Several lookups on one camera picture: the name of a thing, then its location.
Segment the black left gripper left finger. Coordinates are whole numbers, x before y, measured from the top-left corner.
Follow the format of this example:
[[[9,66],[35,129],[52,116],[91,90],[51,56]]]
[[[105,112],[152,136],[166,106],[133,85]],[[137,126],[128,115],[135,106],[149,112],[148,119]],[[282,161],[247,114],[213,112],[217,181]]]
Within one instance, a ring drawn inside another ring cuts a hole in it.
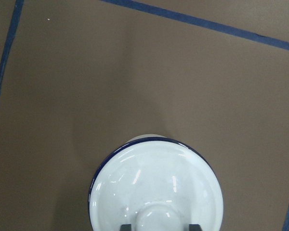
[[[120,231],[132,231],[132,226],[131,224],[122,224],[119,230]]]

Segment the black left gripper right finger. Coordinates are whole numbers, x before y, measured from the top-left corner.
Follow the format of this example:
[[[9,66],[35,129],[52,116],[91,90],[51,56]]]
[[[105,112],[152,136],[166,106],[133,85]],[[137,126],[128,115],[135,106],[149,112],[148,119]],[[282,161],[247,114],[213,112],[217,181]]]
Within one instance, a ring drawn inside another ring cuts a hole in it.
[[[202,228],[199,224],[189,224],[189,231],[202,231]]]

